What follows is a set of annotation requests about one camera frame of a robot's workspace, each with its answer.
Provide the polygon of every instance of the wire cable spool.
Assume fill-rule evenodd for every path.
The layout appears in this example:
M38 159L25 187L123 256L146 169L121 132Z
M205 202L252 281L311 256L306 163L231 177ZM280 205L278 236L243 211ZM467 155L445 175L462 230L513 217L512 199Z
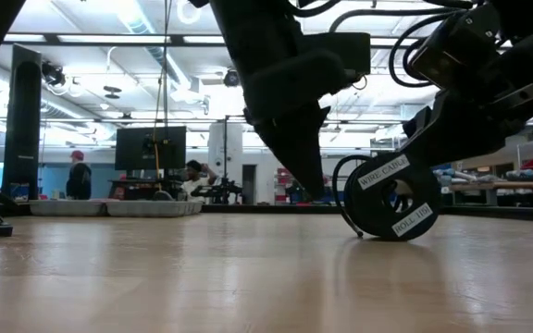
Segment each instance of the wire cable spool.
M339 171L352 160L366 162L345 183L341 214L357 236L364 231L384 241L409 241L433 227L441 206L440 185L428 166L404 153L343 158L332 175L338 206Z

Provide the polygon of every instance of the person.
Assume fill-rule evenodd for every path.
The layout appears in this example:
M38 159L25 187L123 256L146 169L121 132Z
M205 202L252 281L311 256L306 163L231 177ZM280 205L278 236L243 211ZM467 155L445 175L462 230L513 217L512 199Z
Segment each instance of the person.
M205 172L208 177L201 177L201 172ZM194 197L192 192L199 186L209 186L215 184L217 175L207 164L201 164L191 160L186 164L187 180L182 184L182 189L186 192L187 201L195 203L204 203L204 197Z
M74 200L89 200L92 196L92 170L83 163L84 154L71 153L71 169L67 181L67 197Z

